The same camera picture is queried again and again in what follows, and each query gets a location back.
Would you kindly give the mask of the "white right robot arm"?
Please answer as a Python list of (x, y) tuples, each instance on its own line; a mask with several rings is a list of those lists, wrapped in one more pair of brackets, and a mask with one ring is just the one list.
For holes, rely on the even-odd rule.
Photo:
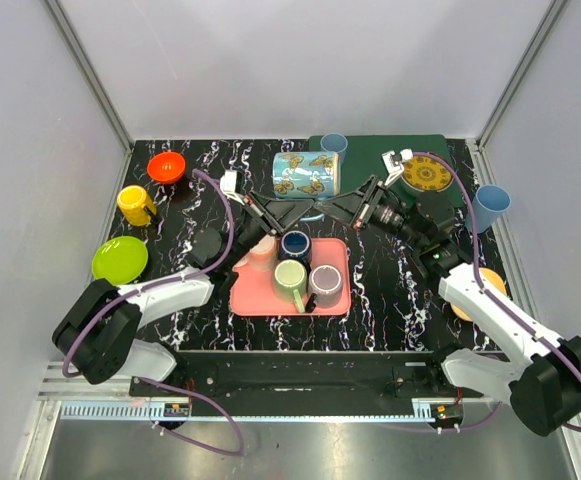
[(424, 371), (430, 393), (442, 397), (461, 387), (489, 396), (542, 437), (581, 413), (581, 337), (564, 339), (540, 324), (479, 273), (451, 237), (455, 211), (444, 194), (425, 192), (406, 205), (371, 176), (316, 208), (349, 228), (372, 225), (405, 242), (421, 280), (466, 313), (506, 357), (447, 347)]

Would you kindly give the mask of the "light green mug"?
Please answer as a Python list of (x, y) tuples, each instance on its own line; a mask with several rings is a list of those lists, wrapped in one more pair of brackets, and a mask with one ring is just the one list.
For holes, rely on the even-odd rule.
[(273, 290), (276, 298), (292, 304), (298, 313), (305, 312), (308, 274), (304, 265), (293, 259), (280, 261), (273, 272)]

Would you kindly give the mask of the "peach pink mug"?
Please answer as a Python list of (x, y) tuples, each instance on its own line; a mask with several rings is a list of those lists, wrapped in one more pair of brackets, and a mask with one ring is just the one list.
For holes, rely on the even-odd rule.
[(266, 235), (235, 264), (235, 268), (249, 266), (257, 271), (270, 271), (278, 260), (277, 250), (277, 239)]

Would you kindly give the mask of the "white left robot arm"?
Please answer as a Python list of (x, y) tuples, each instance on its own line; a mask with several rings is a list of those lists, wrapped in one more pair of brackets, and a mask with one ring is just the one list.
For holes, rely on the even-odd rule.
[(143, 352), (172, 355), (135, 340), (136, 332), (154, 320), (195, 309), (226, 293), (236, 282), (238, 263), (265, 236), (281, 236), (312, 209), (309, 199), (280, 200), (254, 192), (242, 198), (244, 217), (234, 222), (226, 198), (229, 229), (198, 231), (189, 252), (190, 265), (156, 280), (123, 288), (105, 279), (91, 282), (52, 335), (64, 354), (62, 374), (101, 384), (119, 373), (129, 357)]

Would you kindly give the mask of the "light blue butterfly mug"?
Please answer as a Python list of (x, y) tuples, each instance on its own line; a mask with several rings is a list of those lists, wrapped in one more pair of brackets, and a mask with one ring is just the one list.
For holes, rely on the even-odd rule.
[(328, 199), (341, 193), (341, 158), (331, 151), (279, 152), (271, 178), (278, 199)]

